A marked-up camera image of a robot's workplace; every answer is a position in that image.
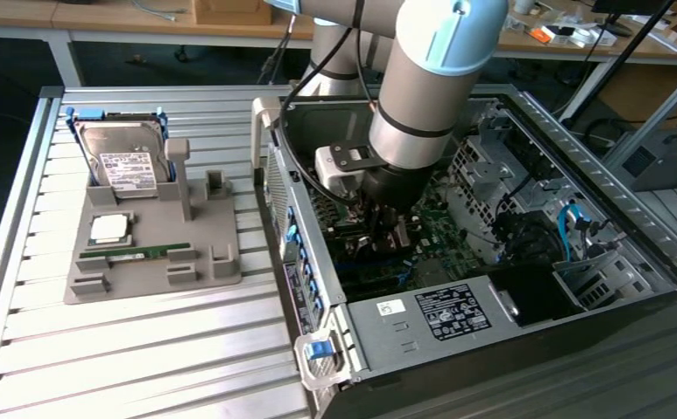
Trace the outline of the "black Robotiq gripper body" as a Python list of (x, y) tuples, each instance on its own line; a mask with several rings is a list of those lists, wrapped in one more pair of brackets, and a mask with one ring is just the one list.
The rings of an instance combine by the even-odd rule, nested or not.
[(420, 169), (392, 165), (369, 168), (364, 176), (364, 192), (380, 206), (405, 214), (421, 199), (432, 174), (432, 166)]

